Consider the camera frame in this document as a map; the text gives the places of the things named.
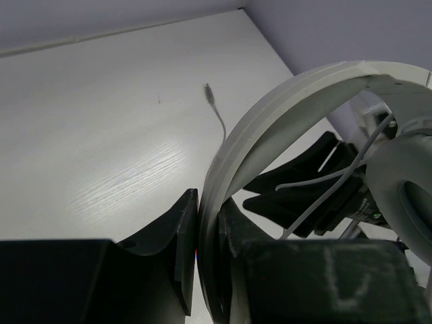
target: white desk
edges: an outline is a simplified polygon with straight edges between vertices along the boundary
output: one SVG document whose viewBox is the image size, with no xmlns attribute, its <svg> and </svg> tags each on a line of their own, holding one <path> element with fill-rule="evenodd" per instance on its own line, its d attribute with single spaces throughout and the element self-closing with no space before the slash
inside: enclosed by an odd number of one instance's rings
<svg viewBox="0 0 432 324">
<path fill-rule="evenodd" d="M 0 239 L 133 234 L 202 190 L 222 139 L 203 84 L 230 131 L 291 76 L 243 11 L 0 59 Z M 194 295 L 187 322 L 204 323 Z"/>
</svg>

